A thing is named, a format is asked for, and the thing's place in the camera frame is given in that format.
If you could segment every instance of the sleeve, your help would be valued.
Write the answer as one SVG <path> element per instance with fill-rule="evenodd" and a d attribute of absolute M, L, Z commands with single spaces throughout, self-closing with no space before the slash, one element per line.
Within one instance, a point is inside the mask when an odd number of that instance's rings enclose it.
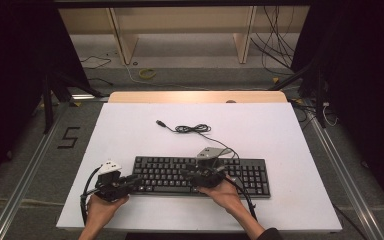
<path fill-rule="evenodd" d="M 276 228 L 269 228 L 264 231 L 257 240 L 282 240 L 282 236 Z"/>

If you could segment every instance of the keyboard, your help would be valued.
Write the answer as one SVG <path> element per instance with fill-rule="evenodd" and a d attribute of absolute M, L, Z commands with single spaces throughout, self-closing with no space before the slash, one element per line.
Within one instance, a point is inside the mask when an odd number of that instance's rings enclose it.
<path fill-rule="evenodd" d="M 264 159 L 219 158 L 225 165 L 224 172 L 246 190 L 251 198 L 269 198 L 270 187 Z M 138 156 L 133 174 L 142 177 L 142 184 L 134 195 L 206 196 L 184 179 L 181 170 L 195 164 L 195 158 Z"/>

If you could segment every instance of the black cable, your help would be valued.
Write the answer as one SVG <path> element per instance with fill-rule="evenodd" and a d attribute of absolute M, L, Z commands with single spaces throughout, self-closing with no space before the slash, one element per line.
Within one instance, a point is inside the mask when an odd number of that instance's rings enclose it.
<path fill-rule="evenodd" d="M 97 58 L 97 59 L 99 59 L 99 60 L 106 60 L 106 62 L 104 62 L 104 63 L 102 63 L 102 64 L 100 64 L 100 65 L 98 65 L 98 66 L 96 66 L 96 67 L 93 67 L 93 68 L 85 67 L 86 69 L 97 69 L 97 68 L 102 67 L 102 66 L 104 66 L 105 64 L 108 64 L 108 63 L 111 62 L 111 59 L 109 59 L 109 58 L 100 58 L 100 57 L 96 57 L 96 56 L 90 56 L 90 57 L 86 58 L 85 60 L 81 60 L 80 62 L 86 62 L 87 60 L 89 60 L 89 59 L 91 59 L 91 58 Z"/>
<path fill-rule="evenodd" d="M 88 80 L 89 81 L 102 81 L 102 82 L 107 83 L 108 85 L 114 86 L 114 83 L 107 81 L 107 80 L 104 80 L 102 78 L 89 78 Z"/>
<path fill-rule="evenodd" d="M 303 110 L 303 111 L 306 111 L 306 112 L 310 112 L 310 113 L 316 113 L 316 111 L 315 111 L 316 107 L 315 106 L 302 105 L 302 104 L 300 104 L 299 102 L 297 102 L 296 100 L 293 100 L 293 99 L 288 99 L 288 102 L 291 103 L 293 108 L 300 109 L 300 110 Z"/>
<path fill-rule="evenodd" d="M 274 22 L 274 25 L 273 25 L 272 27 L 273 27 L 273 29 L 276 27 L 276 28 L 275 28 L 276 30 L 274 30 L 274 31 L 275 31 L 276 36 L 277 36 L 277 46 L 278 46 L 278 48 L 279 48 L 280 51 L 282 51 L 282 48 L 283 48 L 283 50 L 285 50 L 285 52 L 287 52 L 285 46 L 283 45 L 283 43 L 282 43 L 282 41 L 281 41 L 281 39 L 280 39 L 280 34 L 279 34 L 279 24 L 277 24 L 277 21 L 278 21 L 278 19 L 279 19 L 279 7 L 278 7 L 278 6 L 275 7 L 275 9 L 274 9 L 274 13 L 275 13 L 275 22 Z M 283 58 L 283 61 L 285 61 L 285 63 L 287 63 L 287 61 L 286 61 L 284 55 L 282 54 L 281 56 L 282 56 L 282 58 Z"/>
<path fill-rule="evenodd" d="M 197 133 L 197 134 L 201 135 L 202 137 L 204 137 L 204 138 L 206 138 L 208 140 L 211 140 L 211 141 L 214 141 L 216 143 L 219 143 L 219 144 L 223 145 L 225 148 L 232 150 L 232 152 L 234 153 L 233 157 L 236 155 L 239 158 L 239 155 L 233 149 L 231 149 L 228 146 L 226 146 L 226 144 L 224 144 L 224 143 L 222 143 L 220 141 L 217 141 L 215 139 L 209 138 L 209 137 L 205 136 L 204 134 L 202 134 L 204 132 L 211 131 L 211 127 L 206 125 L 206 124 L 198 124 L 195 127 L 177 126 L 175 128 L 175 130 L 171 129 L 170 127 L 165 125 L 165 123 L 161 122 L 160 120 L 157 120 L 157 124 L 160 125 L 161 127 L 165 127 L 167 129 L 169 129 L 172 132 L 177 132 L 177 133 Z"/>
<path fill-rule="evenodd" d="M 289 61 L 292 62 L 292 58 L 291 56 L 289 56 L 287 53 L 288 53 L 288 50 L 286 49 L 285 45 L 288 45 L 288 43 L 285 41 L 285 39 L 283 39 L 282 35 L 280 35 L 279 33 L 279 24 L 278 24 L 278 18 L 279 18 L 279 13 L 280 13 L 280 8 L 279 6 L 276 7 L 277 11 L 276 11 L 276 22 L 275 22 L 275 26 L 276 26 L 276 32 L 277 32 L 277 37 L 278 37 L 278 42 L 279 42 L 279 45 L 282 46 L 283 50 L 285 50 L 285 53 L 284 55 L 282 56 L 287 56 L 289 58 Z"/>
<path fill-rule="evenodd" d="M 273 51 L 273 52 L 275 52 L 275 53 L 277 53 L 277 54 L 285 54 L 285 53 L 283 53 L 283 52 L 281 52 L 281 51 L 279 51 L 279 50 L 277 50 L 277 49 L 275 49 L 275 48 L 273 48 L 273 47 L 270 47 L 266 42 L 264 42 L 264 40 L 260 37 L 260 35 L 258 34 L 258 33 L 255 33 L 255 35 L 257 35 L 257 37 L 258 37 L 258 39 L 260 39 L 260 41 L 264 44 L 264 50 L 266 49 L 266 47 L 268 47 L 269 48 L 269 50 L 270 51 Z"/>
<path fill-rule="evenodd" d="M 291 48 L 291 46 L 289 46 L 289 44 L 285 41 L 285 39 L 283 39 L 283 37 L 279 34 L 279 26 L 278 26 L 278 24 L 277 24 L 277 19 L 278 19 L 278 17 L 279 17 L 279 13 L 280 13 L 280 8 L 279 8 L 279 6 L 277 6 L 276 8 L 275 8 L 275 11 L 276 11 L 276 22 L 275 22 L 275 26 L 276 26 L 276 29 L 277 29 L 277 31 L 276 31 L 276 36 L 278 37 L 278 39 L 280 39 L 281 40 L 281 42 L 282 42 L 282 44 L 284 43 L 290 50 L 292 50 L 292 51 L 294 51 L 294 49 L 293 48 Z"/>
<path fill-rule="evenodd" d="M 285 52 L 287 52 L 287 51 L 286 51 L 286 48 L 283 46 L 283 43 L 282 43 L 282 39 L 283 39 L 283 38 L 279 35 L 279 30 L 278 30 L 278 27 L 277 27 L 277 19 L 278 19 L 278 17 L 279 17 L 279 13 L 278 13 L 279 10 L 278 10 L 278 7 L 276 7 L 275 10 L 274 10 L 274 12 L 276 13 L 276 14 L 275 14 L 275 24 L 273 24 L 272 19 L 270 19 L 269 15 L 268 15 L 268 13 L 267 13 L 267 9 L 266 9 L 266 7 L 263 7 L 263 9 L 264 9 L 264 12 L 266 13 L 267 20 L 269 20 L 271 29 L 272 29 L 272 31 L 274 32 L 274 34 L 276 35 L 276 37 L 277 37 L 277 44 L 278 44 L 278 46 L 279 46 L 279 50 L 282 51 L 282 47 L 283 47 L 283 49 L 285 50 Z M 287 65 L 287 61 L 286 61 L 286 59 L 284 58 L 283 54 L 281 55 L 281 57 L 282 57 L 283 60 L 285 61 L 285 65 Z"/>
<path fill-rule="evenodd" d="M 255 214 L 255 210 L 254 210 L 255 205 L 252 204 L 251 198 L 249 197 L 248 193 L 246 193 L 241 187 L 238 186 L 238 184 L 236 184 L 234 181 L 230 180 L 226 176 L 224 176 L 224 180 L 226 180 L 227 182 L 235 186 L 236 189 L 238 189 L 242 193 L 242 195 L 244 195 L 246 202 L 248 204 L 248 208 L 249 208 L 249 212 L 251 213 L 251 216 L 258 222 L 257 215 Z"/>
<path fill-rule="evenodd" d="M 311 121 L 313 121 L 314 118 L 316 118 L 316 116 L 313 116 L 310 120 L 308 120 L 308 122 L 304 125 L 304 127 L 301 128 L 301 131 L 304 130 L 304 129 L 308 126 L 308 124 L 309 124 Z"/>
<path fill-rule="evenodd" d="M 307 121 L 308 117 L 307 117 L 307 113 L 305 112 L 304 109 L 301 109 L 301 108 L 294 108 L 294 109 L 301 110 L 304 113 L 304 116 L 305 116 L 304 119 L 302 119 L 302 120 L 298 119 L 298 122 L 305 122 L 305 121 Z"/>
<path fill-rule="evenodd" d="M 251 41 L 257 46 L 259 47 L 255 42 L 254 42 L 254 39 L 251 38 Z M 259 50 L 268 55 L 270 58 L 272 58 L 273 60 L 275 60 L 276 62 L 280 63 L 282 66 L 284 66 L 285 68 L 287 69 L 291 69 L 288 65 L 286 65 L 285 63 L 281 62 L 279 59 L 275 58 L 273 55 L 271 55 L 270 53 L 268 53 L 267 51 L 265 51 L 264 49 L 262 49 L 261 47 L 259 47 Z"/>
<path fill-rule="evenodd" d="M 80 195 L 80 209 L 82 211 L 83 223 L 85 225 L 86 225 L 86 220 L 87 220 L 86 199 L 87 199 L 87 196 L 89 196 L 93 192 L 93 191 L 88 192 L 87 189 L 89 188 L 89 184 L 90 184 L 90 181 L 92 181 L 93 176 L 95 175 L 96 172 L 99 171 L 100 168 L 101 167 L 93 170 L 92 174 L 89 176 L 89 179 L 86 182 L 85 188 L 83 190 L 83 194 Z"/>
<path fill-rule="evenodd" d="M 286 36 L 286 34 L 289 33 L 289 28 L 291 27 L 292 25 L 292 22 L 294 21 L 294 15 L 295 15 L 295 6 L 292 6 L 292 15 L 291 15 L 291 21 L 289 21 L 289 24 L 288 24 L 288 28 L 286 29 L 286 33 L 285 35 L 283 35 L 283 37 Z"/>
<path fill-rule="evenodd" d="M 335 204 L 332 203 L 333 208 L 336 209 L 350 224 L 357 230 L 357 232 L 360 234 L 360 236 L 364 239 L 367 240 L 367 237 L 364 235 L 364 233 L 358 228 L 358 226 L 344 213 L 339 209 Z"/>

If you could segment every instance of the metal rail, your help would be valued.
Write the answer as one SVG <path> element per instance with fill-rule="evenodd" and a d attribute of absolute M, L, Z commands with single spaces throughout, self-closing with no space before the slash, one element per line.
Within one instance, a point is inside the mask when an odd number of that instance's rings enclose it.
<path fill-rule="evenodd" d="M 46 154 L 46 151 L 48 150 L 49 144 L 55 134 L 55 130 L 58 127 L 61 117 L 68 109 L 68 105 L 68 103 L 61 103 L 58 107 L 55 123 L 50 128 L 48 133 L 43 135 L 42 140 L 40 141 L 39 146 L 37 147 L 26 170 L 24 171 L 23 176 L 18 182 L 17 187 L 9 198 L 5 208 L 2 210 L 0 214 L 0 239 L 4 239 L 12 220 L 14 219 L 15 214 L 17 213 L 21 201 L 23 200 L 30 186 L 30 183 L 36 175 L 37 169 L 39 168 Z"/>
<path fill-rule="evenodd" d="M 305 102 L 306 104 L 311 105 L 311 102 L 308 100 Z M 317 136 L 319 137 L 320 142 L 323 144 L 329 160 L 332 163 L 332 166 L 348 195 L 348 199 L 350 200 L 364 227 L 368 238 L 371 240 L 383 240 L 384 233 L 381 227 L 379 226 L 360 190 L 358 190 L 357 184 L 345 166 L 344 161 L 339 155 L 339 152 L 336 150 L 336 147 L 326 129 L 322 128 L 318 121 L 312 121 L 312 125 L 317 133 Z"/>

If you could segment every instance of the white tabletop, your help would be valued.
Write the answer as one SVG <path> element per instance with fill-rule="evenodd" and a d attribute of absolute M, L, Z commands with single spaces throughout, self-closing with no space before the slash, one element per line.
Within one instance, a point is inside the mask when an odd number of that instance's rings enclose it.
<path fill-rule="evenodd" d="M 132 174 L 136 156 L 194 157 L 205 147 L 222 147 L 198 134 L 176 134 L 158 126 L 211 126 L 208 137 L 242 158 L 266 160 L 271 198 L 255 212 L 266 228 L 336 232 L 342 229 L 301 128 L 289 103 L 107 103 L 101 110 L 57 227 L 83 227 L 79 207 L 92 171 L 111 159 Z M 91 181 L 93 188 L 96 176 Z M 242 232 L 209 198 L 131 196 L 106 228 L 140 232 Z"/>

